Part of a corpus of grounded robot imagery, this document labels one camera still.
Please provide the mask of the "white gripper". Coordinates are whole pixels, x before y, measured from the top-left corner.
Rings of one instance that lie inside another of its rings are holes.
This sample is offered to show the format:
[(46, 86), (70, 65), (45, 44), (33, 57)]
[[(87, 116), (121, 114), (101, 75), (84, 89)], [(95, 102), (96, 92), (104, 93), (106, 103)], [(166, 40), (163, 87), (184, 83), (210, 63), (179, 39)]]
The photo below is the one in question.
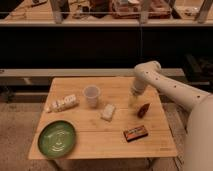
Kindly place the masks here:
[(138, 97), (139, 95), (142, 95), (143, 92), (145, 91), (146, 88), (146, 84), (135, 79), (131, 85), (131, 93), (133, 95), (129, 96), (129, 100), (128, 100), (128, 106), (130, 108), (134, 108), (137, 103), (138, 103)]

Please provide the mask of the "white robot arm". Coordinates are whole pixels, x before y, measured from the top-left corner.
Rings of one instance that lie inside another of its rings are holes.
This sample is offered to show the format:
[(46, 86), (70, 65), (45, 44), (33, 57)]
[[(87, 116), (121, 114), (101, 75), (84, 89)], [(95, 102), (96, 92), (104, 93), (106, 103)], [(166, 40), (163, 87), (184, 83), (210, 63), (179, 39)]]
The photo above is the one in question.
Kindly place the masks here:
[(183, 171), (213, 171), (213, 93), (163, 76), (158, 61), (134, 67), (131, 93), (139, 96), (153, 86), (190, 113)]

